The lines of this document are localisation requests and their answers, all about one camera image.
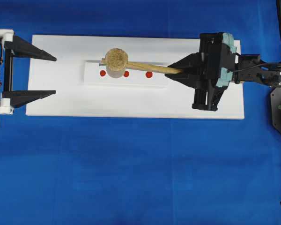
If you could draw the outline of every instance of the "white board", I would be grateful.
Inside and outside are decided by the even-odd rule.
[[[34,35],[32,44],[58,60],[30,60],[28,90],[56,94],[27,104],[27,115],[243,119],[243,86],[231,83],[216,112],[192,109],[194,89],[154,73],[101,77],[99,61],[111,48],[130,61],[170,65],[199,50],[198,39]],[[240,53],[240,41],[235,41]]]

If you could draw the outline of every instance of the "red dot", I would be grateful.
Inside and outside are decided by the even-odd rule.
[[[100,76],[105,76],[105,75],[106,75],[105,70],[101,70],[101,71],[100,71]]]
[[[129,76],[129,72],[128,72],[128,71],[125,71],[124,77],[128,77],[128,76]]]
[[[151,78],[153,76],[153,73],[152,72],[146,72],[146,77],[147,78]]]

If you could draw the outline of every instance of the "blue background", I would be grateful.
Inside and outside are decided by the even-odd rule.
[[[242,53],[281,60],[275,0],[0,0],[0,28],[28,41],[226,31]],[[28,74],[15,59],[14,90]],[[281,225],[269,92],[244,84],[244,120],[2,116],[0,225]]]

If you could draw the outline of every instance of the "robotic arm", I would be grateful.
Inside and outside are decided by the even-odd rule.
[[[281,63],[266,63],[259,54],[236,53],[234,38],[228,33],[201,34],[200,50],[169,67],[183,69],[167,78],[195,89],[192,108],[216,111],[230,82],[256,82],[281,88]]]

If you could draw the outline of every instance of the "wooden handle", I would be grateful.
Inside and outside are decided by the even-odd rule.
[[[102,59],[100,64],[106,65],[105,59]],[[126,65],[126,68],[134,69],[134,70],[141,70],[141,71],[149,71],[149,72],[154,72],[154,73],[161,73],[161,74],[180,74],[183,72],[182,69],[155,66],[155,65],[140,63],[140,62],[128,62]]]

